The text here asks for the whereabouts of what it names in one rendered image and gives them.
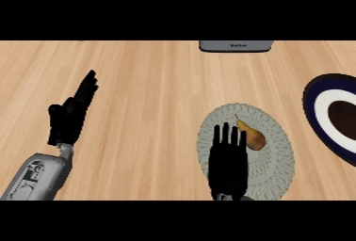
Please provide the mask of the orange-brown squash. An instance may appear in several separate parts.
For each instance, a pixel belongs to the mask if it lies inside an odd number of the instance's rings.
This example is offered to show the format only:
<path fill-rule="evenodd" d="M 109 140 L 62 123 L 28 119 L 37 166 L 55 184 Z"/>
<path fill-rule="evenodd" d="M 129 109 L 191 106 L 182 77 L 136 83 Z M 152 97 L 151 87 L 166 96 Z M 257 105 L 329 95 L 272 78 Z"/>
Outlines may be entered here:
<path fill-rule="evenodd" d="M 242 121 L 241 119 L 236 119 L 236 126 L 238 126 L 238 129 L 241 131 L 245 131 L 247 132 L 247 145 L 248 145 L 248 148 L 253 150 L 253 151 L 260 151 L 266 144 L 267 144 L 267 140 L 266 140 L 266 137 L 264 135 L 262 134 L 260 131 L 257 131 L 256 129 L 253 129 Z"/>

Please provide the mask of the navy and white plate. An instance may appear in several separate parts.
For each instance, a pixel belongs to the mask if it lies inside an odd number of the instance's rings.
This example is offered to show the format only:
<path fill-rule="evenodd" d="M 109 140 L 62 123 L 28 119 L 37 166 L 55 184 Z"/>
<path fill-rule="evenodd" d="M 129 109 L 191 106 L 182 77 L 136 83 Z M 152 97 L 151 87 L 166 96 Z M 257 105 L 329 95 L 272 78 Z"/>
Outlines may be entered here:
<path fill-rule="evenodd" d="M 356 77 L 322 74 L 306 85 L 301 101 L 322 143 L 356 167 Z"/>

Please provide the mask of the grey appliance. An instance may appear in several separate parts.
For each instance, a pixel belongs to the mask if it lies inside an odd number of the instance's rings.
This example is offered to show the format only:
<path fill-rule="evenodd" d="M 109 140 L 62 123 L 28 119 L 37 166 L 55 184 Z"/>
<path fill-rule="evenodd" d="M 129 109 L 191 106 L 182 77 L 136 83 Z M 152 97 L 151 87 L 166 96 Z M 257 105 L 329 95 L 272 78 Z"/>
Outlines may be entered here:
<path fill-rule="evenodd" d="M 199 48 L 211 53 L 260 53 L 269 52 L 272 40 L 201 40 Z"/>

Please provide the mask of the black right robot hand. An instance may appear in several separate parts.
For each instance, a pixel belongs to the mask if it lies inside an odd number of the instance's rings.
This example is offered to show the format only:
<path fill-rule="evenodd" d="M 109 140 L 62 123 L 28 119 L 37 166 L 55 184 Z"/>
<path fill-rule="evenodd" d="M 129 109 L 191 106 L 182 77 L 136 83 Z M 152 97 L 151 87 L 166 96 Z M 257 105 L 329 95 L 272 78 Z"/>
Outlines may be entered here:
<path fill-rule="evenodd" d="M 247 132 L 238 127 L 214 126 L 213 146 L 208 155 L 208 186 L 213 200 L 217 194 L 241 199 L 248 189 Z"/>

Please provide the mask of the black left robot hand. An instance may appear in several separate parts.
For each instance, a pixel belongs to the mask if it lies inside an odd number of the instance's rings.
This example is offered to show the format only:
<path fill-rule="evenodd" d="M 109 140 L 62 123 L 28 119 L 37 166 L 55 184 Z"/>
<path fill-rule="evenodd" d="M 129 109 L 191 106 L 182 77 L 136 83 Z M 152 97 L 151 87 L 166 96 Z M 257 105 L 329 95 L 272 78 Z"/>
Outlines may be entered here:
<path fill-rule="evenodd" d="M 90 106 L 95 92 L 99 88 L 95 71 L 90 71 L 81 81 L 75 95 L 64 104 L 49 106 L 50 135 L 47 144 L 74 144 L 80 138 L 86 111 Z"/>

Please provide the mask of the grey oval woven placemat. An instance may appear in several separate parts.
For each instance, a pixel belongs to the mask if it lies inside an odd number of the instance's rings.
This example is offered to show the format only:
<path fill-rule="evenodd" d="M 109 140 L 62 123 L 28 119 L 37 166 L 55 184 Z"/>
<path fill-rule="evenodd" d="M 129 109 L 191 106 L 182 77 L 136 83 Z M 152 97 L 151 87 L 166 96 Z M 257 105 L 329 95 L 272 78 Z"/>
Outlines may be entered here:
<path fill-rule="evenodd" d="M 260 151 L 248 149 L 250 179 L 245 196 L 256 201 L 278 201 L 290 189 L 295 175 L 294 150 L 279 123 L 250 104 L 222 105 L 202 121 L 197 145 L 202 174 L 208 173 L 214 126 L 223 126 L 225 123 L 233 126 L 236 119 L 241 119 L 266 138 L 266 145 Z"/>

